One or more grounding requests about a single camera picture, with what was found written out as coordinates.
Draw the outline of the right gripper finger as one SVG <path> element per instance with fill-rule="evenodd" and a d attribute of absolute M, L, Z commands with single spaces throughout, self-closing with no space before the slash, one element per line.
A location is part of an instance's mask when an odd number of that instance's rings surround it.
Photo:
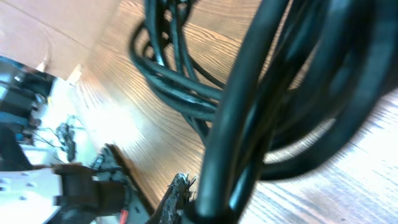
<path fill-rule="evenodd" d="M 189 178 L 189 173 L 179 172 L 167 186 L 167 191 L 150 216 L 146 224 L 179 224 L 181 223 L 183 209 L 191 202 L 195 192 L 191 186 L 196 182 L 197 176 Z"/>

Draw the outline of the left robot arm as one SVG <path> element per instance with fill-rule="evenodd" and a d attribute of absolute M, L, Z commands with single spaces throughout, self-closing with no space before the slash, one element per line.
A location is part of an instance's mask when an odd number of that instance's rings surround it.
<path fill-rule="evenodd" d="M 120 166 L 64 164 L 1 172 L 1 223 L 145 223 L 150 213 Z"/>

